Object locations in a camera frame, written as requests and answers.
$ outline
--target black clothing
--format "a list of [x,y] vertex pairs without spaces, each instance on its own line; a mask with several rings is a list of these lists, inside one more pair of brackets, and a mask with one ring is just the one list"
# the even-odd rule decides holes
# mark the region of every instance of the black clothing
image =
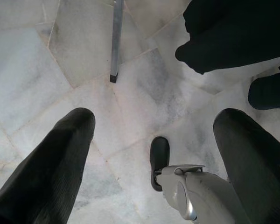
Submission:
[[258,110],[280,108],[280,73],[253,81],[248,100]]
[[95,118],[77,108],[58,121],[0,190],[0,224],[66,224],[82,181]]
[[223,110],[213,129],[249,224],[280,224],[280,143],[235,109]]
[[175,56],[201,74],[280,56],[280,0],[192,0]]

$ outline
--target metal pole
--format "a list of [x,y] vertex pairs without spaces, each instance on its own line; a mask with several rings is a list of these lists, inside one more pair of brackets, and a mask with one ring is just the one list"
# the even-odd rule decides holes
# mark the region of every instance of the metal pole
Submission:
[[110,73],[110,82],[112,83],[116,83],[117,75],[118,75],[119,47],[120,47],[120,36],[121,36],[121,28],[122,28],[123,4],[124,4],[124,0],[114,1],[112,58],[111,58],[111,73]]

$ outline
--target grout line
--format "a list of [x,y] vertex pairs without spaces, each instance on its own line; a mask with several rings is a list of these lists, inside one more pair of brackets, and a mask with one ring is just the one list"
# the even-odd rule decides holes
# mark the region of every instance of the grout line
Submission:
[[14,145],[13,141],[11,140],[10,136],[7,134],[7,132],[6,132],[5,128],[3,127],[3,125],[1,124],[1,122],[0,122],[0,129],[2,130],[2,132],[4,133],[4,135],[6,136],[8,141],[10,142],[13,149],[16,151],[17,156],[21,156],[20,152],[18,151],[18,148]]
[[[98,148],[98,145],[97,145],[97,143],[95,142],[94,139],[91,141],[91,145],[92,145],[92,144],[93,144],[94,147],[96,147],[96,149],[98,150],[99,156],[101,156],[101,157],[104,159],[104,161],[105,161],[105,163],[106,163],[106,166],[107,166],[107,169],[109,170],[109,172],[111,173],[111,175],[113,175],[115,181],[120,185],[120,187],[122,188],[123,193],[125,194],[125,196],[126,196],[128,199],[131,199],[130,196],[129,196],[129,195],[127,194],[127,192],[126,192],[126,189],[125,189],[125,188],[120,184],[120,182],[119,182],[120,176],[117,176],[117,175],[115,174],[115,172],[113,171],[113,169],[112,169],[112,167],[111,167],[109,161],[102,155],[102,153],[100,152],[100,150],[99,150],[99,148]],[[88,157],[88,156],[91,156],[91,145],[90,145],[89,154],[87,155],[87,157]],[[133,206],[134,206],[134,210],[135,210],[136,213],[139,215],[139,218],[140,218],[141,222],[144,224],[144,218],[142,218],[142,216],[140,215],[140,213],[139,213],[139,208],[138,208],[137,204],[134,202],[134,200],[132,200],[132,204],[133,204]]]
[[54,23],[54,20],[48,21],[48,22],[39,22],[39,23],[36,23],[35,26],[42,25],[42,24],[48,24],[48,23]]
[[48,105],[44,110],[40,111],[38,114],[36,114],[33,118],[31,118],[28,122],[26,122],[24,125],[19,127],[17,130],[15,130],[13,133],[10,134],[10,136],[15,135],[18,133],[21,129],[25,128],[26,126],[30,125],[32,122],[40,118],[47,110],[51,109],[53,106],[60,103],[62,100],[66,99],[74,90],[70,90],[66,92],[64,95],[62,95],[60,98],[58,98],[56,101],[54,101],[52,104]]
[[49,44],[50,44],[50,40],[51,40],[51,36],[52,36],[53,30],[54,30],[54,26],[55,26],[55,23],[56,23],[56,19],[57,19],[57,16],[58,16],[58,11],[59,11],[59,7],[60,7],[60,1],[61,1],[61,0],[58,1],[57,11],[56,11],[56,17],[55,17],[55,19],[54,19],[54,21],[53,21],[53,26],[52,26],[52,29],[51,29],[51,33],[50,33],[50,35],[49,35],[49,40],[48,40],[48,45],[47,45],[48,48],[49,48]]
[[106,156],[106,157],[103,156],[103,158],[106,159],[106,160],[109,160],[109,159],[111,159],[112,157],[116,156],[117,154],[131,149],[131,147],[137,145],[139,142],[144,141],[145,139],[147,139],[147,138],[149,138],[149,137],[151,137],[151,136],[154,136],[154,135],[153,135],[153,134],[149,134],[149,135],[147,135],[147,136],[145,136],[145,137],[143,137],[143,138],[141,138],[141,139],[139,139],[139,140],[136,140],[135,142],[131,143],[130,145],[128,145],[128,146],[126,146],[126,147],[123,147],[123,148],[122,148],[121,150],[119,150],[119,151],[116,151],[116,152],[114,152],[114,153],[111,153],[110,155],[108,155],[108,156]]
[[47,46],[46,48],[47,48],[48,52],[50,53],[51,57],[53,58],[54,62],[56,63],[56,65],[58,66],[58,68],[60,69],[60,71],[62,72],[62,74],[63,74],[65,80],[67,81],[67,83],[69,84],[70,88],[73,90],[74,87],[73,87],[73,86],[71,85],[71,83],[69,82],[68,78],[67,78],[66,75],[65,75],[65,72],[61,69],[61,67],[60,67],[60,65],[59,65],[59,63],[58,63],[58,61],[57,61],[57,59],[54,57],[54,55],[52,54],[51,50],[49,49],[49,46]]
[[137,21],[135,20],[135,18],[134,18],[134,16],[133,16],[133,14],[131,13],[131,11],[130,11],[130,9],[129,9],[129,7],[128,7],[128,5],[127,5],[127,4],[126,4],[126,8],[128,9],[128,12],[129,12],[129,14],[130,14],[130,16],[131,16],[131,18],[132,18],[132,21],[133,21],[133,22],[134,22],[134,24],[136,25],[137,30],[138,30],[138,31],[139,31],[139,33],[141,34],[141,37],[142,37],[144,40],[148,39],[148,38],[146,38],[146,37],[144,36],[144,34],[143,34],[142,30],[140,29],[139,24],[138,24],[138,23],[137,23]]
[[168,27],[174,20],[176,20],[179,16],[181,16],[183,14],[183,12],[181,12],[180,14],[178,14],[177,16],[175,16],[173,19],[171,19],[168,23],[166,23],[162,28],[160,28],[159,30],[157,30],[155,33],[153,33],[152,35],[150,35],[148,38],[152,38],[155,37],[156,35],[158,35],[159,32],[161,32],[162,30],[164,30],[166,27]]

